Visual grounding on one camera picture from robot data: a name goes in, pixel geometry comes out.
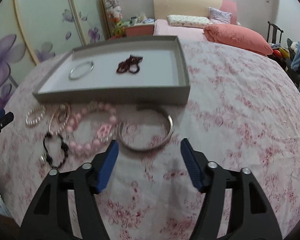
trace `nightstand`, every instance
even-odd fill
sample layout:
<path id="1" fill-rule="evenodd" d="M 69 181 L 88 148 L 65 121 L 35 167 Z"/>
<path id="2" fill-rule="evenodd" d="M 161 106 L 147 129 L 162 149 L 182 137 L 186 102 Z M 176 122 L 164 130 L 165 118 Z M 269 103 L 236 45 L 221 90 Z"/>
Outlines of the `nightstand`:
<path id="1" fill-rule="evenodd" d="M 138 23 L 134 26 L 128 26 L 125 28 L 125 32 L 127 37 L 153 35 L 154 23 L 149 23 L 149 24 Z"/>

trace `beige headboard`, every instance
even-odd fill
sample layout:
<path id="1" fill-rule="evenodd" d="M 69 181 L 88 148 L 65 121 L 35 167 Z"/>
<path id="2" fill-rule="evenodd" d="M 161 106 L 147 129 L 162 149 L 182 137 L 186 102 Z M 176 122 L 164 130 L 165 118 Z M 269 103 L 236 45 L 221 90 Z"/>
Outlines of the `beige headboard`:
<path id="1" fill-rule="evenodd" d="M 209 7 L 221 8 L 222 0 L 153 0 L 155 19 L 170 14 L 209 17 Z"/>

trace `purple pillow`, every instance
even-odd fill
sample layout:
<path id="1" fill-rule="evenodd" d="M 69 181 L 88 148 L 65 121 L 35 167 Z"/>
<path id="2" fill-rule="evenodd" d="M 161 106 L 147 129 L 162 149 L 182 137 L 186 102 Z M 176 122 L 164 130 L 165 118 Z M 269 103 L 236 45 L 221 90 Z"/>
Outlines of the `purple pillow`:
<path id="1" fill-rule="evenodd" d="M 223 12 L 213 7 L 209 7 L 210 21 L 212 23 L 230 24 L 232 13 Z"/>

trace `shallow tray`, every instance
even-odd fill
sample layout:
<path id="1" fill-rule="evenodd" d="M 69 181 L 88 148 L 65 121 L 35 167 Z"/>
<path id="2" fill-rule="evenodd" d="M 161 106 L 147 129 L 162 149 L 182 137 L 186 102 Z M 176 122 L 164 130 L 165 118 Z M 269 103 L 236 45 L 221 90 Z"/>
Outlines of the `shallow tray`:
<path id="1" fill-rule="evenodd" d="M 130 54 L 143 57 L 137 74 L 117 74 Z M 86 76 L 69 80 L 77 65 L 93 61 Z M 180 42 L 175 36 L 142 36 L 98 42 L 73 49 L 33 91 L 40 103 L 186 104 L 189 76 Z"/>

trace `floral pillow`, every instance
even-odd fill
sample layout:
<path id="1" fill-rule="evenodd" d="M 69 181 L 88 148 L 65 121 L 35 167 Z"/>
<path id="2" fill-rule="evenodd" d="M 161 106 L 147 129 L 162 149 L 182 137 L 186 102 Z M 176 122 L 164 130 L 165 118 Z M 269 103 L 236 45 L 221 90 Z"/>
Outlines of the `floral pillow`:
<path id="1" fill-rule="evenodd" d="M 223 12 L 213 7 L 209 7 L 209 11 L 212 23 L 230 24 L 232 13 Z"/>
<path id="2" fill-rule="evenodd" d="M 207 17 L 186 16 L 186 15 L 169 15 L 168 22 L 170 26 L 183 26 L 192 28 L 204 28 L 212 24 Z"/>

